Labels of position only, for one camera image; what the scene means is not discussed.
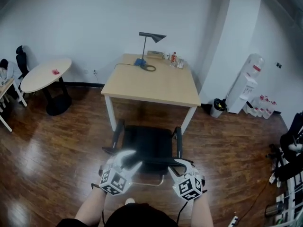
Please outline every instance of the lamp shade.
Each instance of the lamp shade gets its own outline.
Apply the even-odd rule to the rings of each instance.
[[[145,32],[139,32],[139,36],[150,37],[154,40],[155,43],[159,42],[161,39],[164,39],[166,37],[166,35],[158,35]]]

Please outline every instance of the white mug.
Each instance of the white mug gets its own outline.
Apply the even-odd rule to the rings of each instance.
[[[169,56],[170,56],[169,53],[163,53],[163,54],[162,54],[162,57],[163,57],[164,59],[166,59],[166,60],[169,59]]]

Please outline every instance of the table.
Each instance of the table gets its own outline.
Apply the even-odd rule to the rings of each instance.
[[[21,82],[21,90],[26,93],[36,92],[42,89],[48,105],[46,111],[51,116],[64,113],[71,106],[71,97],[69,96],[62,75],[71,67],[71,59],[57,59],[42,63],[33,68]],[[54,75],[52,70],[58,70],[59,74]],[[54,81],[59,80],[63,95],[52,98],[47,90],[47,86]]]
[[[101,94],[105,96],[109,120],[113,131],[116,130],[116,119],[111,97],[133,99],[161,104],[190,107],[182,125],[182,134],[187,128],[197,106],[201,105],[191,71],[171,67],[170,61],[145,57],[147,64],[156,67],[148,72],[139,66],[133,66],[140,55],[124,54],[116,65]]]
[[[9,79],[3,86],[0,87],[0,99],[4,96],[6,91],[9,89],[11,85],[14,85],[15,91],[18,93],[19,98],[21,99],[24,107],[27,107],[27,103],[25,102],[21,92],[19,91],[19,88],[17,87],[15,81],[13,78]],[[5,125],[5,127],[12,132],[13,130],[9,127],[9,125],[5,122],[5,120],[0,115],[1,122]]]

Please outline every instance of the rectangular table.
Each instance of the rectangular table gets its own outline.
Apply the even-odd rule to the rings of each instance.
[[[5,93],[7,92],[7,90],[9,89],[10,86],[14,85],[15,91],[18,93],[18,96],[20,97],[24,107],[27,107],[27,103],[25,102],[21,92],[19,91],[19,88],[17,87],[15,81],[13,78],[9,79],[3,86],[0,87],[0,99],[5,95]],[[10,128],[10,126],[5,122],[5,120],[2,118],[2,116],[0,115],[0,120],[1,122],[5,125],[5,127],[12,132],[13,130]]]
[[[197,106],[201,105],[190,68],[171,67],[170,61],[145,57],[147,64],[156,67],[156,71],[148,72],[134,66],[136,54],[124,54],[120,63],[103,87],[101,94],[105,96],[109,120],[113,131],[116,130],[116,119],[111,97],[133,99],[161,104],[189,107],[189,111],[181,125],[182,134],[187,128]]]

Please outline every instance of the wooden floor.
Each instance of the wooden floor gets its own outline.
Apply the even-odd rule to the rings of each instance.
[[[0,124],[0,220],[3,226],[55,226],[72,218],[98,183],[98,169],[107,155],[112,131],[104,97],[97,88],[69,87],[72,106],[60,116],[45,111],[43,94],[27,97],[28,107],[15,104],[7,118],[10,133]],[[116,118],[126,124],[174,129],[187,108],[130,100],[113,100]],[[279,115],[269,120],[223,113],[218,119],[202,108],[183,135],[183,156],[205,175],[216,227],[227,227],[234,212],[239,217],[251,207],[267,184],[271,163],[268,145],[278,143],[286,127]],[[105,220],[128,197],[177,219],[184,204],[171,188],[169,175],[158,188],[133,186],[125,195],[107,196]],[[264,209],[275,201],[276,186],[267,185],[239,226],[263,226]],[[189,226],[192,203],[180,216]]]

